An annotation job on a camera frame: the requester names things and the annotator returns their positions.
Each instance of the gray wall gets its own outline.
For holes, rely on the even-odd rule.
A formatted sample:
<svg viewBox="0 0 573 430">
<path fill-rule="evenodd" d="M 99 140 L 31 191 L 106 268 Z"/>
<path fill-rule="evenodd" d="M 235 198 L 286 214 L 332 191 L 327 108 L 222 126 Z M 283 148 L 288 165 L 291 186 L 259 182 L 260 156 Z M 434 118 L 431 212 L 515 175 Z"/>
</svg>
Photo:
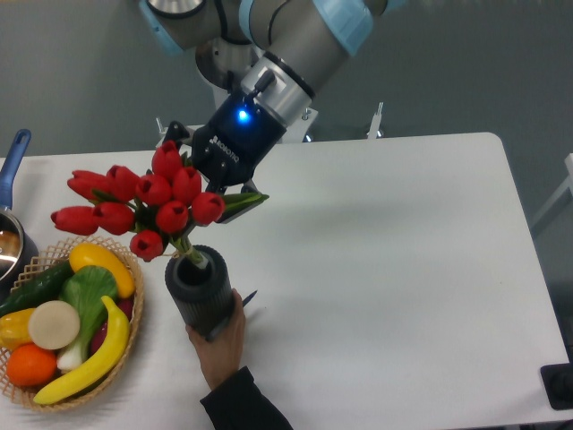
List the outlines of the gray wall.
<svg viewBox="0 0 573 430">
<path fill-rule="evenodd" d="M 571 47 L 572 0 L 410 1 L 316 99 L 314 134 L 360 137 L 379 101 L 388 137 L 496 133 L 531 218 L 573 152 Z M 214 108 L 193 52 L 164 56 L 133 0 L 0 2 L 0 62 L 0 156 L 21 127 L 30 155 L 150 149 L 155 116 L 201 124 Z M 564 313 L 572 232 L 567 210 L 536 243 Z"/>
</svg>

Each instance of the robotic arm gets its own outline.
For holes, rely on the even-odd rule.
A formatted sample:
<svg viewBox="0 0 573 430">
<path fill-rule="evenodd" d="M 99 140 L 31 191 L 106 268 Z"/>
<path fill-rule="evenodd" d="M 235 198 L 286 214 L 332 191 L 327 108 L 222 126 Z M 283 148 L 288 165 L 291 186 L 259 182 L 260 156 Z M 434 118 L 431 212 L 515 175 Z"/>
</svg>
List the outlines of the robotic arm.
<svg viewBox="0 0 573 430">
<path fill-rule="evenodd" d="M 224 193 L 252 185 L 257 165 L 367 39 L 387 0 L 141 0 L 167 52 L 197 47 L 200 72 L 228 92 L 194 133 L 172 123 L 166 139 L 192 148 L 193 165 Z M 212 61 L 201 62 L 205 53 Z"/>
</svg>

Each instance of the person's arm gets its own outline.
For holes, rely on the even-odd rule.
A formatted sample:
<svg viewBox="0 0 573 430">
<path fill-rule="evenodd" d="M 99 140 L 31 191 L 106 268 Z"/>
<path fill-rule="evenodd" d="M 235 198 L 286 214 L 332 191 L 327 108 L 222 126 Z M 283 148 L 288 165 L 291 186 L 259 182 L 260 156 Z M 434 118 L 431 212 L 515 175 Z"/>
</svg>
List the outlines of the person's arm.
<svg viewBox="0 0 573 430">
<path fill-rule="evenodd" d="M 211 393 L 201 400 L 216 430 L 292 430 L 287 419 L 262 395 L 246 367 L 239 370 L 246 318 L 243 300 L 233 290 L 235 309 L 229 325 L 207 342 L 187 326 Z"/>
</svg>

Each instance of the white table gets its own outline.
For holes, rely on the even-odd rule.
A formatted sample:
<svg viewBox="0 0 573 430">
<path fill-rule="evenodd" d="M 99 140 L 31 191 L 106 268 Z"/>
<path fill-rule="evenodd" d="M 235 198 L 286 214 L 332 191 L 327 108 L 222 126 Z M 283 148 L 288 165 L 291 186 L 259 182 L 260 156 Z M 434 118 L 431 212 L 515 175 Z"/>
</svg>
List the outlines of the white table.
<svg viewBox="0 0 573 430">
<path fill-rule="evenodd" d="M 65 185 L 73 169 L 120 164 L 143 174 L 151 154 L 28 157 L 14 214 L 45 248 L 67 237 L 49 214 L 83 204 Z M 259 290 L 246 308 L 244 363 L 294 428 L 573 417 L 552 410 L 543 389 L 539 368 L 567 355 L 497 137 L 280 145 L 255 182 L 267 202 L 193 240 L 222 253 L 239 292 Z M 141 263 L 145 317 L 119 380 L 62 415 L 0 399 L 2 428 L 212 428 L 166 263 Z"/>
</svg>

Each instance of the tulip bouquet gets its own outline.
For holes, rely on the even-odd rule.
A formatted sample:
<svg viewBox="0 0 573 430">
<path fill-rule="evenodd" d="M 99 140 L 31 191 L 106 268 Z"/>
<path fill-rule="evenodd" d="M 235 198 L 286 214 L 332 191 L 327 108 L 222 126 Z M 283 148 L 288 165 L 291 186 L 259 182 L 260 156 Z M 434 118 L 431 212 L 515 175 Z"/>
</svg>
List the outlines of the tulip bouquet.
<svg viewBox="0 0 573 430">
<path fill-rule="evenodd" d="M 128 167 L 113 166 L 105 175 L 74 170 L 67 184 L 91 206 L 71 206 L 51 214 L 56 228 L 87 236 L 98 228 L 113 235 L 133 232 L 131 251 L 149 262 L 169 245 L 197 267 L 207 261 L 191 244 L 189 234 L 246 211 L 268 198 L 259 193 L 219 195 L 202 191 L 201 174 L 188 154 L 175 142 L 164 142 L 155 151 L 151 170 L 143 176 Z"/>
</svg>

